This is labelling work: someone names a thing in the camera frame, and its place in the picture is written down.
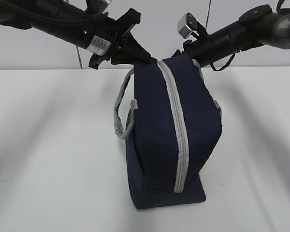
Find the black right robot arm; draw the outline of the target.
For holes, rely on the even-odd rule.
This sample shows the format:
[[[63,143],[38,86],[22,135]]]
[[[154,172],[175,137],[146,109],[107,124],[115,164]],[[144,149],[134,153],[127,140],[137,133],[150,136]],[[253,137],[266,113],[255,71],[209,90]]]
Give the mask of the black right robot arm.
[[[212,66],[214,62],[227,56],[231,58],[223,66],[225,69],[235,54],[264,45],[290,50],[290,8],[281,8],[278,3],[276,12],[270,5],[255,7],[244,13],[238,21],[208,34],[206,29],[190,14],[186,25],[196,31],[196,40],[183,43],[183,53],[190,55],[201,67]]]

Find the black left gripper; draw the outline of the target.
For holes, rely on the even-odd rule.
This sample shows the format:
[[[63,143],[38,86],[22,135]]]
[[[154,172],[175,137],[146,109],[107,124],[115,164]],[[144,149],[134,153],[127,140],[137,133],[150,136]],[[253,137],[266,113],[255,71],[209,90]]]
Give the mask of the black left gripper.
[[[88,51],[93,54],[88,66],[98,69],[103,61],[110,61],[112,65],[157,62],[130,33],[140,19],[141,14],[133,8],[117,20],[103,14],[101,21],[94,27],[88,45]]]

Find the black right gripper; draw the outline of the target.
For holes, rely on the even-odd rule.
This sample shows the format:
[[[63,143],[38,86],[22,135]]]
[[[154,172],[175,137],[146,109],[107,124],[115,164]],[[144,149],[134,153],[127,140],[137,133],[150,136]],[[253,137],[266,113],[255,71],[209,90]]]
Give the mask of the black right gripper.
[[[214,39],[209,40],[186,40],[182,44],[183,50],[177,49],[174,57],[188,54],[193,59],[197,60],[202,67],[216,62],[216,46],[217,41]]]

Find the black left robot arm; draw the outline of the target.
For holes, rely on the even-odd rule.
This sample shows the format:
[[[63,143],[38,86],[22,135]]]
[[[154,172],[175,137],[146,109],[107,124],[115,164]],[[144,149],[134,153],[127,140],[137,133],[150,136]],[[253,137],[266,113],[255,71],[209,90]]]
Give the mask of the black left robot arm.
[[[141,14],[128,9],[118,19],[109,17],[109,0],[88,0],[81,10],[64,0],[0,0],[0,25],[16,29],[38,29],[93,55],[89,67],[104,61],[112,65],[156,62],[133,37],[131,29]]]

